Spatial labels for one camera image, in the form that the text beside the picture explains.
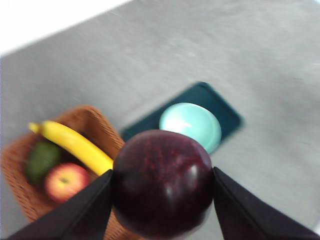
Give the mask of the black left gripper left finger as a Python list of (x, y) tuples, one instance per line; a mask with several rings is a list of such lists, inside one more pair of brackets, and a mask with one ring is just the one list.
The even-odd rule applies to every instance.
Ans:
[(8, 240), (102, 240), (111, 214), (112, 170)]

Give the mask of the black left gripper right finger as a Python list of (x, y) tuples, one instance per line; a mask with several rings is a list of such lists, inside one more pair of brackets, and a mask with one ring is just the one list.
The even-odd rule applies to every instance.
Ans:
[(318, 240), (314, 231), (263, 202), (217, 167), (213, 201), (225, 240)]

